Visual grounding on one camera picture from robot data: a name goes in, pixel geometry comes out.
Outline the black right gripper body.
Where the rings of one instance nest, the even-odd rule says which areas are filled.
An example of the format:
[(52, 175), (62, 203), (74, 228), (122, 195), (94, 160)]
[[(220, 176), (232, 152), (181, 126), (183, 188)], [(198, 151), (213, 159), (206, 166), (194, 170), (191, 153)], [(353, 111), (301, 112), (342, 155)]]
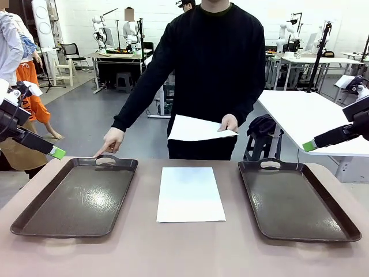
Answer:
[(369, 96), (358, 99), (343, 108), (347, 120), (357, 134), (369, 134)]

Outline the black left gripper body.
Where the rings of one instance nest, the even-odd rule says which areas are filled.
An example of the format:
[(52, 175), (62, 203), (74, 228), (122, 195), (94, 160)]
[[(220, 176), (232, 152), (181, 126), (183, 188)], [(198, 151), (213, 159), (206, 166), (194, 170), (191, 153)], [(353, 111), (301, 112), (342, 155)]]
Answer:
[(32, 132), (22, 127), (30, 115), (17, 104), (4, 99), (0, 105), (0, 142), (9, 137), (16, 142), (31, 142)]

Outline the white A4 sheet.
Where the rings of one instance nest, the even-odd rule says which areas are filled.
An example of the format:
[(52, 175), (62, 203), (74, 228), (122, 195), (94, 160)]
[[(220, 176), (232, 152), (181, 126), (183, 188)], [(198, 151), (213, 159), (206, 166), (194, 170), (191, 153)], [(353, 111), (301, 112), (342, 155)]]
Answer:
[(219, 132), (220, 127), (217, 122), (176, 115), (168, 140), (205, 141), (238, 135), (231, 130)]

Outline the person's left forearm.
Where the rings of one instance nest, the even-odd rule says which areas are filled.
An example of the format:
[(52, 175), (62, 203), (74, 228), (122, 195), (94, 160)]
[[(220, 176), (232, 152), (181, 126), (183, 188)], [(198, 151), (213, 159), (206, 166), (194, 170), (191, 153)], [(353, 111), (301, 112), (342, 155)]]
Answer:
[(229, 113), (237, 120), (237, 127), (240, 127), (253, 111), (254, 104), (260, 97), (265, 87), (265, 80), (252, 79), (250, 83), (242, 84), (237, 87), (232, 97), (232, 106)]

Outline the person's right forearm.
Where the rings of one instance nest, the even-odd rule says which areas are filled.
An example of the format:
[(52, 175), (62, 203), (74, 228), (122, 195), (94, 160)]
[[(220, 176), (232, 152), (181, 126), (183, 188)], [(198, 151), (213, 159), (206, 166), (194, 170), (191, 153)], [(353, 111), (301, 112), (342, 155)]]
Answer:
[(153, 77), (146, 70), (130, 93), (127, 101), (118, 115), (114, 116), (112, 128), (125, 132), (152, 103), (158, 88), (153, 83)]

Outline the person's left hand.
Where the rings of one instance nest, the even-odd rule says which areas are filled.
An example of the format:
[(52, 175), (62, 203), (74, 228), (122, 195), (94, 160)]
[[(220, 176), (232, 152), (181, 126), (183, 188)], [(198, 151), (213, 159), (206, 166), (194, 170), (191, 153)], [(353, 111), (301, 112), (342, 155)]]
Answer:
[(231, 130), (235, 133), (238, 131), (238, 121), (234, 115), (227, 114), (222, 118), (218, 132), (222, 132), (225, 130)]

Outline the tan brown cloth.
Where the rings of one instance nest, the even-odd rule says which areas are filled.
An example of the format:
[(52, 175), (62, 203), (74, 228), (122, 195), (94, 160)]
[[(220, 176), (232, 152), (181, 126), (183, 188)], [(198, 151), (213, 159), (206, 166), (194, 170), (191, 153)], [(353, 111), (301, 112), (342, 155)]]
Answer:
[(29, 149), (12, 138), (7, 138), (1, 142), (0, 150), (9, 164), (18, 171), (34, 170), (48, 162), (45, 154)]

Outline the black cloth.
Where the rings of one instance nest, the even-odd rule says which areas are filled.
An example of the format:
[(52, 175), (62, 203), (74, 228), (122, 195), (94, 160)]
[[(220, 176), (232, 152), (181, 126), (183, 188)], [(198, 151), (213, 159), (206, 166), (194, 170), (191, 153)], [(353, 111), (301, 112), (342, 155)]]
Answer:
[(265, 136), (267, 134), (273, 134), (276, 128), (276, 122), (269, 115), (265, 114), (256, 117), (248, 126), (247, 135), (251, 136), (255, 134), (257, 136)]

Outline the white folding chair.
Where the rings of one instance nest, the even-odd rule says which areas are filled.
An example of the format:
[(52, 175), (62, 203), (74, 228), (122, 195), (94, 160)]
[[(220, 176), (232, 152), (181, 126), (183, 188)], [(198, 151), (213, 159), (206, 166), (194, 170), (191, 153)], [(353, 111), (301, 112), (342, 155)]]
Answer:
[(53, 59), (53, 73), (52, 80), (53, 85), (56, 86), (58, 81), (67, 82), (71, 87), (74, 85), (74, 79), (77, 78), (77, 71), (72, 59), (68, 59), (66, 64), (59, 63), (56, 59)]

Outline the black mesh office chair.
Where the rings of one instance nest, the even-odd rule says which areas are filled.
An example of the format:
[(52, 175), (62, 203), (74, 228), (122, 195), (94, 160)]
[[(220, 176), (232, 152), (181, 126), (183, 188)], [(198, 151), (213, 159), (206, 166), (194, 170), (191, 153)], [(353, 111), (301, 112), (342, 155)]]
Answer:
[(88, 64), (85, 57), (80, 55), (80, 52), (78, 50), (78, 46), (75, 43), (70, 44), (60, 44), (60, 47), (62, 49), (62, 52), (64, 54), (66, 61), (72, 61), (73, 65), (76, 66), (77, 70), (82, 71), (84, 69), (82, 63), (85, 62)]

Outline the white tower air conditioner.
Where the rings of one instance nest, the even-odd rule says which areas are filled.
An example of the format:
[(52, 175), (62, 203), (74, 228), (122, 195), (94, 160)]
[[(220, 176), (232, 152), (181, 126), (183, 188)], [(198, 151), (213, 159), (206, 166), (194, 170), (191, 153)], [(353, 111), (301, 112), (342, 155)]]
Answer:
[(55, 42), (46, 1), (32, 0), (31, 5), (41, 48), (54, 48)]

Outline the background work table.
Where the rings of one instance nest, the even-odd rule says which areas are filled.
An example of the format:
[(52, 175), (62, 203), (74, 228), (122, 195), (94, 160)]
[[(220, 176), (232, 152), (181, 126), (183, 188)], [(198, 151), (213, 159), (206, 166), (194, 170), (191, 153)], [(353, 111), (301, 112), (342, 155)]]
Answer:
[(141, 54), (101, 54), (101, 53), (90, 53), (86, 55), (87, 58), (92, 60), (93, 72), (95, 75), (96, 89), (93, 91), (97, 94), (102, 89), (106, 89), (105, 82), (100, 81), (99, 65), (114, 65), (119, 66), (130, 66), (134, 69), (130, 69), (133, 72), (133, 84), (135, 85), (140, 75), (143, 74), (144, 70), (152, 60), (152, 54), (144, 55)]

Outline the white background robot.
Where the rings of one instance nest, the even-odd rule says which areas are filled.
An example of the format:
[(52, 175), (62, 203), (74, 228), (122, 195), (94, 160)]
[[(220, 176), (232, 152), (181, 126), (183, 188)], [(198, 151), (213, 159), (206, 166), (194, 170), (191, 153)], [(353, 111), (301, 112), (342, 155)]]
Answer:
[(93, 22), (93, 29), (94, 29), (94, 38), (98, 43), (99, 47), (99, 54), (106, 54), (107, 53), (107, 47), (106, 47), (106, 41), (107, 41), (107, 35), (105, 31), (106, 23), (104, 21), (103, 16), (94, 16), (92, 18)]
[(140, 43), (140, 33), (136, 21), (127, 21), (123, 26), (123, 37), (126, 47), (131, 47)]

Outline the white A4 paper stack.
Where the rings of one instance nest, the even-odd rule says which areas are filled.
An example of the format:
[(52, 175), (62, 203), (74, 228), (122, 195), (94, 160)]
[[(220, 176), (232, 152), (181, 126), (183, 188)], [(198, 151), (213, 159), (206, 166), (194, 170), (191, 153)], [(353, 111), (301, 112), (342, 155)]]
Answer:
[(164, 167), (158, 223), (225, 222), (225, 212), (211, 167)]

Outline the background person in black cap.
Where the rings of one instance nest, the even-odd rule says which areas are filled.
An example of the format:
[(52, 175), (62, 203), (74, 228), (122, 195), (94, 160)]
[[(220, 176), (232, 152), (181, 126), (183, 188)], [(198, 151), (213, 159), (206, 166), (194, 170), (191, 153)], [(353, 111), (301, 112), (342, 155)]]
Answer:
[(187, 12), (196, 6), (196, 2), (195, 0), (178, 0), (176, 5), (184, 12)]

